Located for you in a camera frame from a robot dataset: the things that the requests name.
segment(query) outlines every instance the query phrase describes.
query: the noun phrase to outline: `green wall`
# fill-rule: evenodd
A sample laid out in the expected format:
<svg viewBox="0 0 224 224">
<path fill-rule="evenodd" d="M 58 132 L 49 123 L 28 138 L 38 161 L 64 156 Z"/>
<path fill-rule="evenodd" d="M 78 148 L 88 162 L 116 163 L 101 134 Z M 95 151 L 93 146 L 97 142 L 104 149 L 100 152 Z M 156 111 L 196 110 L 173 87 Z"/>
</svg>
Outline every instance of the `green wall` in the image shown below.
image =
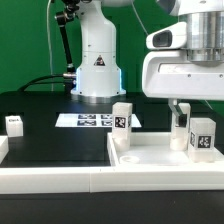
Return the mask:
<svg viewBox="0 0 224 224">
<path fill-rule="evenodd" d="M 0 92 L 17 90 L 33 78 L 49 75 L 49 55 L 46 32 L 48 0 L 12 0 L 0 3 Z M 154 0 L 135 0 L 136 8 L 149 33 L 170 25 L 170 17 Z M 51 6 L 51 35 L 54 73 L 66 71 L 65 57 L 58 26 L 54 20 L 63 4 L 56 0 Z M 117 64 L 124 75 L 127 91 L 141 91 L 141 70 L 148 50 L 145 34 L 131 6 L 104 8 L 105 16 L 117 27 Z M 75 66 L 81 63 L 81 30 L 77 19 L 67 25 Z M 31 87 L 29 90 L 50 90 L 50 86 Z"/>
</svg>

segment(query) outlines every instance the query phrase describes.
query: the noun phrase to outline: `white cube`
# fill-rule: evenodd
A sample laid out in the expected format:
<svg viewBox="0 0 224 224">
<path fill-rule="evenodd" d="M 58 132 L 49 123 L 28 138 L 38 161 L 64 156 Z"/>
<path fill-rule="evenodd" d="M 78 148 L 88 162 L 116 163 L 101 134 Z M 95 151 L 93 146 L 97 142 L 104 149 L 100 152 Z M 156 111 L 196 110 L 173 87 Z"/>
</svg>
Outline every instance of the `white cube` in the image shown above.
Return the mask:
<svg viewBox="0 0 224 224">
<path fill-rule="evenodd" d="M 5 122 L 8 137 L 23 136 L 23 122 L 20 116 L 5 117 Z"/>
<path fill-rule="evenodd" d="M 188 155 L 194 162 L 214 162 L 216 123 L 210 118 L 191 118 Z"/>
<path fill-rule="evenodd" d="M 112 113 L 112 137 L 115 146 L 119 151 L 128 150 L 130 148 L 132 104 L 115 103 Z"/>
</svg>

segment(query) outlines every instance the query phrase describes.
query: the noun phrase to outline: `white paper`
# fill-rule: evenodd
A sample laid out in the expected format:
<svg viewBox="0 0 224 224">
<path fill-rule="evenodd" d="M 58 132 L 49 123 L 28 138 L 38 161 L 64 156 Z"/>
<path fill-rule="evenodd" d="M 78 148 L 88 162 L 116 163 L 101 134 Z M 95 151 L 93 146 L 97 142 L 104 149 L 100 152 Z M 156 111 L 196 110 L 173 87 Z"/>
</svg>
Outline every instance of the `white paper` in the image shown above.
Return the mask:
<svg viewBox="0 0 224 224">
<path fill-rule="evenodd" d="M 60 114 L 55 127 L 112 127 L 112 114 Z M 135 114 L 132 114 L 132 127 L 141 127 Z"/>
</svg>

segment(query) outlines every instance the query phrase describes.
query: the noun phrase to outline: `warning label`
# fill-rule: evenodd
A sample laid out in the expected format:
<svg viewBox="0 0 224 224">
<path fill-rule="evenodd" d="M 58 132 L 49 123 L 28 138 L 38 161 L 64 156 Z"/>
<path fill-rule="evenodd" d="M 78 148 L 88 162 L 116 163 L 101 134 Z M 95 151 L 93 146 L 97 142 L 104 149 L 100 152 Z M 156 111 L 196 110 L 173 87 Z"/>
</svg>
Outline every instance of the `warning label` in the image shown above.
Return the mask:
<svg viewBox="0 0 224 224">
<path fill-rule="evenodd" d="M 94 63 L 95 66 L 105 66 L 105 63 L 103 61 L 103 58 L 101 55 L 97 58 L 96 62 Z"/>
</svg>

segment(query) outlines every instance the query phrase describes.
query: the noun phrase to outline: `black tabletop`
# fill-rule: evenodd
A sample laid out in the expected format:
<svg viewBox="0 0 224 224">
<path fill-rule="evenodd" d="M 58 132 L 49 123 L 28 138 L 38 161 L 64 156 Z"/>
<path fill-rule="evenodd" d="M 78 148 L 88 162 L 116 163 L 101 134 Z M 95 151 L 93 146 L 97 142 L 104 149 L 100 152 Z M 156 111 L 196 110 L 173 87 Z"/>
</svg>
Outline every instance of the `black tabletop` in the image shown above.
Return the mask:
<svg viewBox="0 0 224 224">
<path fill-rule="evenodd" d="M 127 94 L 142 128 L 170 131 L 167 100 Z M 217 123 L 216 147 L 224 151 L 224 120 L 203 103 L 191 101 L 193 117 Z M 111 104 L 72 101 L 57 92 L 8 92 L 0 95 L 0 134 L 5 116 L 20 115 L 24 136 L 9 139 L 1 167 L 110 166 L 106 141 L 111 128 L 56 128 L 60 113 L 111 113 Z M 108 192 L 0 195 L 0 215 L 7 223 L 222 223 L 224 191 Z"/>
</svg>

